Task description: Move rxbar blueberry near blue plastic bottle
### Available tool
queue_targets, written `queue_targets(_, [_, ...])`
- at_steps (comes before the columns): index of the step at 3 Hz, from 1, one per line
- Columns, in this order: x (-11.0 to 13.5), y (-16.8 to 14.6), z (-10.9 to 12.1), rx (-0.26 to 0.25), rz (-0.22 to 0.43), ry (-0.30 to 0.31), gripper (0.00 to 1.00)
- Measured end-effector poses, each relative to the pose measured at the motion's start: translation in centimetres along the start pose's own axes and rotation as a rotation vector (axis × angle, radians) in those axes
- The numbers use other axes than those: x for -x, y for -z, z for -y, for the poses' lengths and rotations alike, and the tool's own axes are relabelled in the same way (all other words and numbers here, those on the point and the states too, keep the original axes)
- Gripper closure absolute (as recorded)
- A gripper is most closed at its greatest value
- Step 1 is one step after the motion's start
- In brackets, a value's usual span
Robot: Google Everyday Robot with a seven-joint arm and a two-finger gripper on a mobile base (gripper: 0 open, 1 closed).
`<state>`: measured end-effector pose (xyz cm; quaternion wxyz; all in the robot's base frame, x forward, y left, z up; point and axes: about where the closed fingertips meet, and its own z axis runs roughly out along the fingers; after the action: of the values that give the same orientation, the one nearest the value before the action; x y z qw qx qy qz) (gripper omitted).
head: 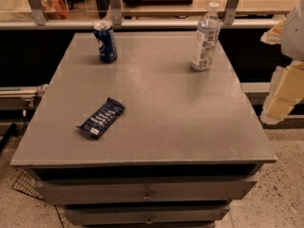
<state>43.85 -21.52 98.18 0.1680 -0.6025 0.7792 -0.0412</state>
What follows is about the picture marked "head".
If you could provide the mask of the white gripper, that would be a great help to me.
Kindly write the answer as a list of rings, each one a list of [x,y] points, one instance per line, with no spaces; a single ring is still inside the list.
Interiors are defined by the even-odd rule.
[[[281,52],[292,58],[289,66],[278,66],[272,76],[269,94],[259,116],[264,124],[282,122],[304,99],[304,0],[282,20],[263,33],[260,41],[280,45]]]

